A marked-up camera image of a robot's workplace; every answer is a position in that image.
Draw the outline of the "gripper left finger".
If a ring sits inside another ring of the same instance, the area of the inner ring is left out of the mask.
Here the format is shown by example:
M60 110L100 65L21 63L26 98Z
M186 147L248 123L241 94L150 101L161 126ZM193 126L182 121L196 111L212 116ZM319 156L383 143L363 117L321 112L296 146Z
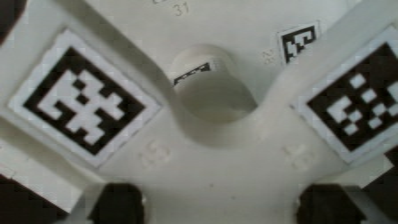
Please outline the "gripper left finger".
M129 183L108 183L88 214L92 224L143 224L143 196Z

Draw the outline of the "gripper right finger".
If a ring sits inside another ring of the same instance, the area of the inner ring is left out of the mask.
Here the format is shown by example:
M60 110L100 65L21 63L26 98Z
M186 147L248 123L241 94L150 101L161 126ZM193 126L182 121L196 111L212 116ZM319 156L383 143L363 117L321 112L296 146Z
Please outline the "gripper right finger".
M360 224L362 212L337 184L312 184L298 197L296 224Z

